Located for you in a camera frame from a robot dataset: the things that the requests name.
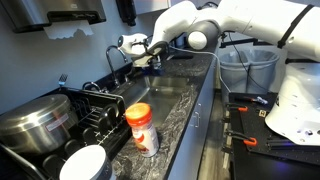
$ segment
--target cabinet door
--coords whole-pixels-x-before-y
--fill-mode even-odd
[[[188,128],[183,136],[169,179],[198,178],[214,94],[214,62],[211,63],[203,87],[195,103]]]
[[[134,0],[137,14],[143,14],[153,11],[159,11],[167,9],[171,6],[178,4],[184,0]],[[198,6],[198,0],[189,0],[196,7]]]
[[[199,128],[197,129],[197,142],[198,142],[198,148],[197,151],[202,154],[205,139],[207,136],[207,130],[209,126],[209,121],[211,118],[211,111],[213,106],[213,100],[214,100],[214,64],[215,61],[211,63],[210,70],[207,73],[206,80],[204,82],[204,85],[201,89],[200,96],[198,98],[198,104],[199,106]]]
[[[158,11],[170,7],[168,0],[134,0],[134,5],[137,14]]]
[[[168,0],[170,7],[178,4],[181,1],[185,1],[185,0]],[[191,1],[196,7],[198,6],[198,0],[189,0],[189,1]]]
[[[193,156],[196,152],[196,147],[194,146],[197,133],[195,128],[196,121],[197,116],[196,114],[193,114],[172,165],[168,178],[169,180],[197,179],[198,169],[194,164]]]

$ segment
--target plastic container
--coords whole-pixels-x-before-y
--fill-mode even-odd
[[[135,144],[144,157],[155,155],[159,149],[157,132],[152,124],[151,108],[146,103],[131,105],[125,112],[126,120],[132,128]]]
[[[239,93],[246,92],[246,69],[249,69],[250,63],[248,62],[247,57],[242,51],[240,51],[239,53],[243,64],[240,61],[239,54],[235,51],[219,57],[221,78],[225,83],[224,84],[223,82],[221,82],[221,95],[223,104],[229,102],[229,90],[231,92]]]
[[[75,152],[63,165],[60,180],[115,180],[112,165],[103,147],[90,145]]]
[[[279,55],[265,50],[245,50],[244,54],[250,63],[249,75],[254,80],[248,78],[246,92],[266,94],[274,79],[274,69]]]

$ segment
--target paper towel dispenser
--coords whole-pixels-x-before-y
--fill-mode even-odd
[[[53,22],[106,21],[101,0],[0,0],[0,6],[16,33],[43,30]]]

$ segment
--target wall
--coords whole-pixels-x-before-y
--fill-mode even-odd
[[[58,87],[62,73],[66,86],[81,88],[109,74],[105,50],[122,34],[151,35],[158,13],[140,15],[136,26],[122,23],[115,0],[102,0],[107,22],[92,25],[94,35],[77,31],[74,38],[50,40],[44,31],[15,34],[0,17],[0,114]],[[124,65],[111,51],[115,69]]]

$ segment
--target dish rack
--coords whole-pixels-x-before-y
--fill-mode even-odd
[[[95,93],[72,88],[59,88],[46,95],[65,94],[78,116],[78,124],[69,129],[71,138],[58,149],[40,156],[19,155],[0,146],[32,179],[59,179],[66,160],[82,147],[98,144],[112,160],[131,137],[124,118],[125,104],[117,95]]]

